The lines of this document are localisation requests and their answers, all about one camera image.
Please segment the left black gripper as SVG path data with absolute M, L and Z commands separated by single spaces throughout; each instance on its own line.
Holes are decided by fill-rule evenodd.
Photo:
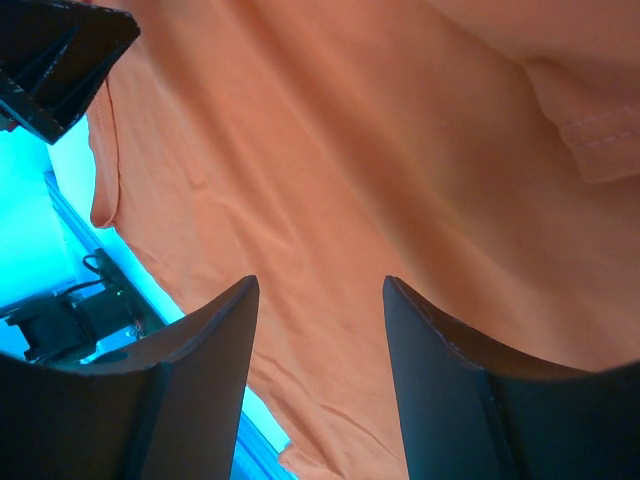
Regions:
M 78 1 L 3 1 L 1 129 L 22 127 L 55 144 L 139 35 L 126 11 Z

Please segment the aluminium mounting rail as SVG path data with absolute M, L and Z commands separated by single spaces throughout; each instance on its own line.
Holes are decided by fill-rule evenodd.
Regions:
M 98 234 L 63 195 L 53 171 L 44 174 L 52 206 L 71 236 L 76 250 L 79 281 L 97 278 L 119 280 L 123 292 L 140 305 L 137 318 L 98 342 L 97 352 L 106 353 L 138 340 L 178 320 L 182 311 L 169 299 L 113 230 Z M 265 404 L 246 388 L 239 421 L 231 477 L 233 479 L 293 479 L 295 476 L 279 464 L 278 455 L 288 437 Z

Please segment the orange t shirt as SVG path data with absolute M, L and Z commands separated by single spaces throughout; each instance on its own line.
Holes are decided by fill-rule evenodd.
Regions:
M 639 356 L 635 1 L 121 1 L 91 219 L 184 311 L 260 283 L 301 479 L 407 475 L 384 279 L 546 360 Z

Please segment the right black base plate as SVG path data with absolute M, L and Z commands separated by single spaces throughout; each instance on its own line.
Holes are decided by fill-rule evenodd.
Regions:
M 79 362 L 97 351 L 98 342 L 131 328 L 136 340 L 164 328 L 156 308 L 103 249 L 84 256 L 91 281 L 58 293 L 44 293 L 1 309 L 1 319 L 17 327 L 33 364 Z

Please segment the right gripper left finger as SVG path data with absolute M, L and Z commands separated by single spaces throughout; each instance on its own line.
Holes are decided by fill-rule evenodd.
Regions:
M 1 359 L 5 479 L 227 479 L 257 324 L 249 275 L 90 364 Z

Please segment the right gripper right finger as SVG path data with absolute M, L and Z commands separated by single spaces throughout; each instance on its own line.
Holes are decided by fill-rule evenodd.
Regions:
M 635 479 L 639 366 L 586 372 L 511 348 L 387 277 L 386 335 L 413 479 Z

